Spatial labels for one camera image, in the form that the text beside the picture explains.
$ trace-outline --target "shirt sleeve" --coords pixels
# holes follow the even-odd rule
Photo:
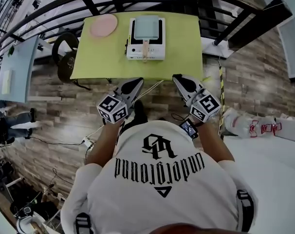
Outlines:
[[[98,164],[88,164],[76,171],[74,185],[61,209],[61,224],[65,234],[75,234],[74,222],[81,212],[82,205],[87,200],[87,191],[100,174],[102,167]]]
[[[258,198],[256,197],[254,191],[251,189],[251,187],[247,184],[246,180],[243,178],[241,175],[236,163],[231,160],[222,160],[219,161],[218,164],[231,176],[233,179],[236,188],[246,190],[250,197],[252,198],[254,202],[254,218],[252,225],[255,224],[255,220],[257,218],[257,213],[258,213]]]

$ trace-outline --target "yellow and black striped tape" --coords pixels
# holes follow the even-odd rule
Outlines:
[[[221,87],[221,95],[220,95],[220,102],[221,102],[221,110],[220,110],[220,120],[219,120],[219,136],[223,140],[224,136],[221,133],[222,126],[223,126],[223,114],[225,111],[225,102],[224,102],[224,82],[223,82],[223,75],[222,75],[222,66],[219,65],[220,71],[220,87]]]

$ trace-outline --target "green table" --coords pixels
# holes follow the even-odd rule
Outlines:
[[[77,51],[74,78],[132,78],[171,80],[173,74],[187,74],[202,80],[201,35],[196,16],[167,12],[122,12],[115,31],[104,38],[93,38],[90,25],[98,16],[84,20]],[[166,20],[165,60],[128,60],[125,44],[129,37],[130,18],[158,15]]]

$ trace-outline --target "black metal railing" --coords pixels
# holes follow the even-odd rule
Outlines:
[[[34,13],[30,14],[27,18],[20,21],[17,25],[15,25],[11,30],[9,30],[1,39],[0,39],[0,46],[2,43],[8,39],[9,37],[14,38],[15,32],[20,29],[22,26],[26,25],[32,20],[35,20],[37,17],[40,17],[44,13],[49,12],[52,9],[55,9],[59,6],[65,5],[69,2],[73,2],[76,0],[55,0],[46,6],[38,9]],[[51,17],[43,22],[38,23],[35,26],[30,27],[29,29],[25,30],[19,36],[16,36],[13,40],[6,43],[4,46],[0,48],[0,57],[2,56],[1,52],[5,50],[9,45],[11,45],[14,41],[24,41],[36,35],[43,35],[47,32],[50,32],[55,29],[60,29],[61,27],[68,26],[74,23],[81,22],[81,25],[71,29],[62,29],[58,33],[53,33],[48,36],[42,37],[43,39],[49,39],[51,37],[56,37],[64,32],[73,32],[76,36],[80,36],[81,29],[83,27],[83,20],[86,17],[81,17],[74,20],[69,20],[59,25],[46,28],[43,31],[37,32],[35,34],[31,34],[27,38],[23,38],[27,33],[32,33],[33,30],[37,29],[39,26],[44,25],[48,22],[54,21],[58,18],[65,17],[72,13],[89,10],[93,16],[111,13],[114,10],[116,12],[123,12],[127,8],[131,9],[134,4],[137,3],[158,3],[157,5],[151,6],[144,11],[165,11],[165,12],[175,12],[175,13],[183,13],[183,14],[190,14],[196,15],[199,18],[200,30],[205,30],[208,34],[204,35],[203,33],[201,36],[208,37],[214,39],[214,44],[218,45],[222,40],[226,39],[229,34],[237,28],[249,15],[254,14],[254,18],[250,20],[250,23],[247,23],[244,27],[242,27],[238,32],[236,32],[228,41],[231,48],[241,48],[248,44],[249,42],[253,41],[258,36],[262,35],[264,32],[268,31],[269,29],[276,26],[278,23],[282,22],[286,18],[290,17],[292,14],[289,10],[285,7],[281,0],[274,0],[271,4],[269,4],[266,8],[260,9],[250,4],[245,3],[242,0],[222,0],[224,2],[233,4],[238,6],[242,9],[242,12],[237,16],[234,17],[230,11],[226,11],[219,7],[212,6],[212,3],[209,0],[112,0],[106,2],[99,2],[94,3],[92,0],[83,0],[85,6],[76,8],[70,11],[66,11],[54,17]],[[224,21],[217,19],[215,16],[215,12],[222,13],[225,15],[230,16],[233,18],[232,22]],[[250,32],[252,27],[256,29],[254,32]]]
[[[23,0],[19,0],[19,2],[15,0],[6,0],[2,5],[0,9],[0,39],[7,33],[8,26],[22,1]],[[15,40],[21,40],[21,38],[14,34],[11,37]]]

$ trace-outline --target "table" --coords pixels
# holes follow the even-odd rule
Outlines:
[[[171,80],[173,74],[187,74],[202,80],[203,62],[201,35],[196,16],[168,12],[121,12],[115,31],[107,37],[95,39],[90,35],[91,23],[98,17],[84,20],[84,28],[75,59],[71,79],[132,78]],[[125,44],[130,18],[158,15],[166,20],[165,60],[128,60]]]
[[[52,50],[52,46],[38,36],[32,37],[15,46],[11,56],[8,51],[4,53],[0,67],[0,99],[25,103],[28,99],[28,92],[31,81],[32,67],[38,44]],[[4,79],[9,75],[9,92],[3,93]]]

